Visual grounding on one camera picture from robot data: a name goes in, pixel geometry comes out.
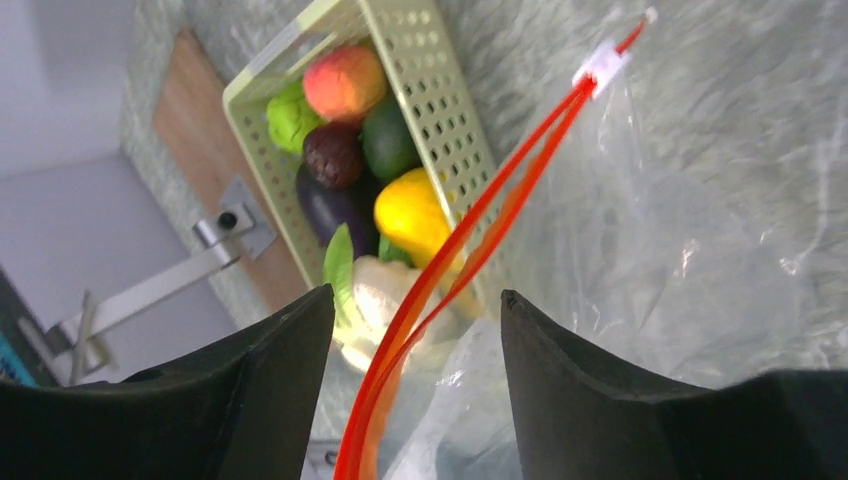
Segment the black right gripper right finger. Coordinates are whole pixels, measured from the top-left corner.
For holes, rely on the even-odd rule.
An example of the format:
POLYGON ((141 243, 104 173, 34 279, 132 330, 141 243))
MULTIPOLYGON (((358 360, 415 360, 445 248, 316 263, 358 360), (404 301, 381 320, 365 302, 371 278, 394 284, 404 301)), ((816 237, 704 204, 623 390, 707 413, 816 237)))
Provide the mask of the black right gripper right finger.
POLYGON ((777 370, 718 390, 655 374, 502 294, 527 479, 843 479, 845 371, 777 370))

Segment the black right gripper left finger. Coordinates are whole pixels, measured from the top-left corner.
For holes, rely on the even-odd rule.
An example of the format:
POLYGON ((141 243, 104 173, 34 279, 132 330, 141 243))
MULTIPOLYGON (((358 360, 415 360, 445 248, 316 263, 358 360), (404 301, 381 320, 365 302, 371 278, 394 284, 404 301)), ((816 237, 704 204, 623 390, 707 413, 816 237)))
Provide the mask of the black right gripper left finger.
POLYGON ((5 479, 297 479, 334 323, 321 286, 119 383, 1 386, 5 479))

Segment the white cauliflower with leaves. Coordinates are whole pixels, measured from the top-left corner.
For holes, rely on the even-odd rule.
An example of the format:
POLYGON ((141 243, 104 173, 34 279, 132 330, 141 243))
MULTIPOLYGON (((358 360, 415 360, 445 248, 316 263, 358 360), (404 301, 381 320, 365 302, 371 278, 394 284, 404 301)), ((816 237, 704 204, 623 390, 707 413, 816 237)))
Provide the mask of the white cauliflower with leaves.
MULTIPOLYGON (((372 255, 354 259, 348 226, 337 228, 325 252, 323 275, 334 292, 333 339, 352 368, 362 373, 368 370, 398 308, 421 273, 399 260, 386 262, 372 255)), ((458 341, 461 327, 450 308, 443 310, 412 348, 413 364, 435 368, 458 341)))

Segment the clear zip bag orange zipper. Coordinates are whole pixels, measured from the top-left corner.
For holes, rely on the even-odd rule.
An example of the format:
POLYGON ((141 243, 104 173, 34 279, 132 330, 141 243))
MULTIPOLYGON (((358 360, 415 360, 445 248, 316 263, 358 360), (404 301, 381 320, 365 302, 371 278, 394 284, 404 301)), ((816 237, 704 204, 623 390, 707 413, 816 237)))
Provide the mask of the clear zip bag orange zipper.
POLYGON ((476 57, 536 108, 366 373, 338 479, 517 471, 497 299, 723 387, 847 366, 847 5, 526 1, 476 57))

